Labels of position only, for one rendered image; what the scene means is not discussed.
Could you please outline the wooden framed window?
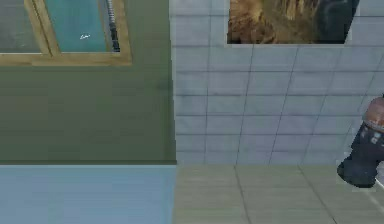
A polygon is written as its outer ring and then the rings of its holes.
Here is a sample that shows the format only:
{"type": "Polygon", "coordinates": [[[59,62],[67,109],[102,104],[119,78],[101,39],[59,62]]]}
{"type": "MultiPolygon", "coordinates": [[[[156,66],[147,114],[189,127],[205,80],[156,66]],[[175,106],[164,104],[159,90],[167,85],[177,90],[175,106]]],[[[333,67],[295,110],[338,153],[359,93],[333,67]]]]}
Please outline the wooden framed window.
{"type": "Polygon", "coordinates": [[[129,66],[124,0],[0,0],[0,66],[129,66]]]}

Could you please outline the brown framed wall picture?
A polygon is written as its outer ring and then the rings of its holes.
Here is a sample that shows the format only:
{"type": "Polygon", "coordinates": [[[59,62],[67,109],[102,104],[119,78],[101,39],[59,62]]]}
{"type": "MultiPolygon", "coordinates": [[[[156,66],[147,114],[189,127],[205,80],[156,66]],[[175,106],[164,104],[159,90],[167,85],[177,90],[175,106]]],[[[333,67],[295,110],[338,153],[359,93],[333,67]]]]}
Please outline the brown framed wall picture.
{"type": "Polygon", "coordinates": [[[230,0],[228,44],[344,44],[360,0],[230,0]]]}

